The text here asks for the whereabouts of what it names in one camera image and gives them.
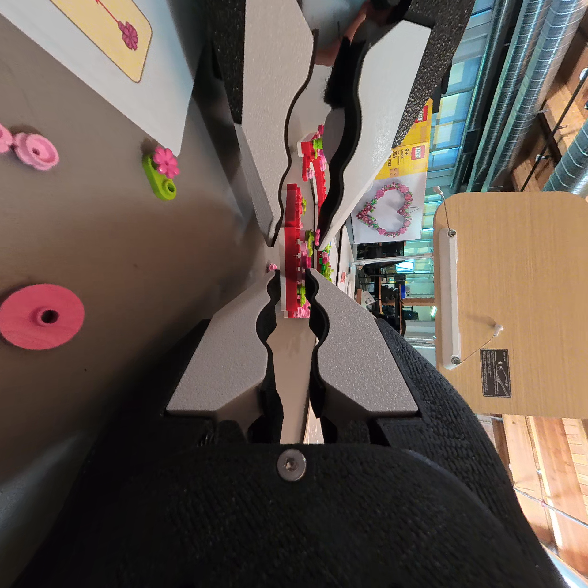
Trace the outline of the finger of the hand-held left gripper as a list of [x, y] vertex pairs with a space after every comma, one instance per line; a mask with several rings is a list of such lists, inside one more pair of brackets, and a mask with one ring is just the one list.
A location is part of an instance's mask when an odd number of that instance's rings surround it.
[[242, 117], [235, 130], [258, 226], [270, 247], [281, 227], [292, 164], [290, 116], [312, 75], [315, 38], [297, 1], [246, 1]]
[[330, 184], [318, 218], [321, 248], [391, 154], [430, 34], [429, 26], [403, 19], [342, 42], [327, 85], [339, 102], [323, 136]]

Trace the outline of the wood-look panel on white stand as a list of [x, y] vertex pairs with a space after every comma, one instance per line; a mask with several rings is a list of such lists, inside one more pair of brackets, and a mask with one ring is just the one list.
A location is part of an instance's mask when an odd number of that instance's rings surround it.
[[587, 198], [455, 194], [433, 220], [437, 370], [476, 413], [587, 418]]

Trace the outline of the lego instruction booklet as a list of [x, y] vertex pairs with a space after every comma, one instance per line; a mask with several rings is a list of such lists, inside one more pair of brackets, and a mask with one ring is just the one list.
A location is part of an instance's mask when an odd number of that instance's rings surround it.
[[200, 1], [1, 1], [1, 15], [179, 155], [205, 35]]

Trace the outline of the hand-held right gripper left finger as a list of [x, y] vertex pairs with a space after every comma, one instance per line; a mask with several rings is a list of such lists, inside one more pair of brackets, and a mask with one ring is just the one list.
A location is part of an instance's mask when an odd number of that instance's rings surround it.
[[283, 406], [268, 345], [280, 297], [280, 271], [274, 269], [213, 315], [167, 413], [234, 421], [251, 442], [280, 442]]

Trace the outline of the large red flowered lego section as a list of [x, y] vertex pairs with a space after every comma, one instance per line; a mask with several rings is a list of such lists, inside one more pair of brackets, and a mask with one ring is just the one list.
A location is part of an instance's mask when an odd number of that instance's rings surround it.
[[301, 159], [302, 180], [310, 184], [314, 202], [313, 228], [307, 231], [306, 242], [309, 246], [309, 252], [315, 256], [315, 266], [319, 273], [332, 282], [334, 270], [330, 262], [331, 245], [327, 244], [324, 250], [319, 247], [318, 221], [321, 208], [327, 197], [327, 162], [323, 150], [324, 132], [325, 125], [321, 123], [316, 131], [306, 135], [296, 144], [296, 152]]

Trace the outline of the yellow lego set box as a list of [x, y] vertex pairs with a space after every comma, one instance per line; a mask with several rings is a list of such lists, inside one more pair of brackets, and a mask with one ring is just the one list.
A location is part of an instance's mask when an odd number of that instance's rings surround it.
[[430, 155], [433, 100], [417, 115], [403, 142], [393, 148], [352, 214], [353, 242], [418, 239]]

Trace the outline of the lime lego plate pink flower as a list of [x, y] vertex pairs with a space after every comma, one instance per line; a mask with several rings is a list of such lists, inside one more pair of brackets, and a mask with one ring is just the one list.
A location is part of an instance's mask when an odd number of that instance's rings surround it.
[[179, 175], [176, 157], [169, 148], [159, 145], [152, 153], [142, 157], [143, 171], [153, 193], [163, 201], [176, 198], [177, 188], [173, 179]]

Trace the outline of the magenta round lego disc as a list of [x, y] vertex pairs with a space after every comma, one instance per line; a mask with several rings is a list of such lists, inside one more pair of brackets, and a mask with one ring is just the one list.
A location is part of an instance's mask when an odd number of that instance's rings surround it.
[[49, 350], [69, 342], [81, 329], [85, 308], [74, 292], [38, 283], [19, 288], [1, 303], [1, 336], [26, 350]]

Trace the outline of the small red lego section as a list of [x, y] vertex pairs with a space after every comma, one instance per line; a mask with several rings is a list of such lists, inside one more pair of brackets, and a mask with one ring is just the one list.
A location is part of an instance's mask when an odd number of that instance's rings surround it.
[[277, 265], [271, 264], [269, 269], [279, 271], [283, 316], [307, 319], [311, 315], [311, 307], [306, 298], [306, 271], [312, 267], [313, 240], [303, 226], [306, 200], [295, 183], [287, 185], [285, 195], [285, 215], [277, 242], [280, 260]]

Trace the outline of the person's left hand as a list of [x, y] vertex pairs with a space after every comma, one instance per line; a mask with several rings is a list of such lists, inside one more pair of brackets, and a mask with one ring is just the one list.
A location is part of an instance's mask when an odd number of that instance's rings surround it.
[[359, 8], [355, 18], [353, 19], [353, 21], [351, 21], [343, 36], [333, 41], [327, 48], [317, 49], [314, 57], [314, 64], [332, 67], [339, 53], [339, 50], [342, 48], [343, 42], [351, 42], [353, 40], [354, 36], [357, 33], [357, 30], [367, 19], [370, 9], [371, 1], [364, 1], [362, 6]]

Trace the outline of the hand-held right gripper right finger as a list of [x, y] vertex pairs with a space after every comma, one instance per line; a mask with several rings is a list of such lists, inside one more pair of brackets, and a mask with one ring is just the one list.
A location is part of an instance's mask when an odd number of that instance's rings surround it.
[[317, 339], [309, 393], [323, 441], [336, 443], [353, 423], [420, 415], [375, 317], [316, 269], [306, 271], [309, 326]]

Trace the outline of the light pink double lego flower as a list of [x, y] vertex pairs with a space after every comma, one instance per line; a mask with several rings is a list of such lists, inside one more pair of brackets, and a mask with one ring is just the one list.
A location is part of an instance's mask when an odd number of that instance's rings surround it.
[[8, 152], [37, 171], [48, 171], [60, 162], [58, 150], [47, 138], [34, 133], [13, 133], [2, 124], [1, 153]]

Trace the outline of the silver ribbed ventilation duct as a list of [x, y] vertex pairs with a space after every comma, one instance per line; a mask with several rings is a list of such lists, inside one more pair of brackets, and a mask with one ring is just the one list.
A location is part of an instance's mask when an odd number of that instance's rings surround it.
[[543, 191], [568, 192], [587, 198], [587, 124], [579, 130]]

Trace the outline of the silver spiral ventilation duct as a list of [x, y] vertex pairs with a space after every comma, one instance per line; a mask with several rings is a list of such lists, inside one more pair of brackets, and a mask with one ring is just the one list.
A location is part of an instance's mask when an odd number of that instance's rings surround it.
[[513, 170], [587, 1], [495, 1], [451, 192], [502, 186]]

